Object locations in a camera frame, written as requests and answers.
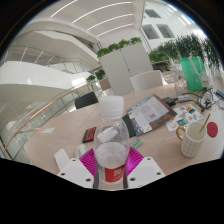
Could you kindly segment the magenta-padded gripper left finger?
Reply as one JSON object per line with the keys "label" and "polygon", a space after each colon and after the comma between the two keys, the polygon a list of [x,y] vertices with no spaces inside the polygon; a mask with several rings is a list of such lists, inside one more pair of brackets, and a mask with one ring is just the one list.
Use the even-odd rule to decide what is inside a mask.
{"label": "magenta-padded gripper left finger", "polygon": [[64,149],[57,152],[58,176],[84,188],[97,189],[99,174],[92,149],[80,158],[69,158]]}

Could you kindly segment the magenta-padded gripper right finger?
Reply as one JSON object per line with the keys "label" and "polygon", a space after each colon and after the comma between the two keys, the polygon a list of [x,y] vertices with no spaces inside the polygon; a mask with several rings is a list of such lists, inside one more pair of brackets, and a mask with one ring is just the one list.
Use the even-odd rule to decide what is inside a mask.
{"label": "magenta-padded gripper right finger", "polygon": [[125,189],[140,188],[164,176],[164,172],[152,157],[144,157],[134,148],[130,148],[123,177]]}

